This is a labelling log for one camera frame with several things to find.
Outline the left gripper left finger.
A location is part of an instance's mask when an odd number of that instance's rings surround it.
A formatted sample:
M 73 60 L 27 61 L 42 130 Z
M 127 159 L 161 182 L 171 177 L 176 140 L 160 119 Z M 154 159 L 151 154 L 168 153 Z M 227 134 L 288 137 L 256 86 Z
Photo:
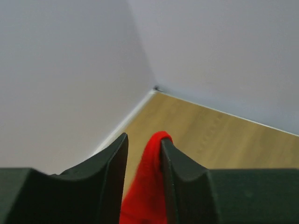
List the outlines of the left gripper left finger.
M 128 136 L 61 174 L 0 170 L 3 224 L 116 224 L 120 219 Z

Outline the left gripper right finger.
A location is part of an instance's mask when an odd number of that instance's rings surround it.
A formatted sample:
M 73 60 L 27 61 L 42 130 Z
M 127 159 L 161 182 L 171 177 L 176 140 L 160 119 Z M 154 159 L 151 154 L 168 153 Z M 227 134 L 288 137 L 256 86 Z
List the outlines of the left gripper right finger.
M 207 169 L 161 142 L 170 224 L 296 224 L 297 169 Z

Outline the red t shirt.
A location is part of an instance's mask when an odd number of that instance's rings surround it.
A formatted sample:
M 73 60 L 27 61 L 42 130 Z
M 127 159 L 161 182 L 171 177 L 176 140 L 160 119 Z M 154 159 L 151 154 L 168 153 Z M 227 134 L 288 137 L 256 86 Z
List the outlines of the red t shirt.
M 161 162 L 161 141 L 172 140 L 166 131 L 149 139 L 135 177 L 121 204 L 120 224 L 166 224 L 166 206 Z

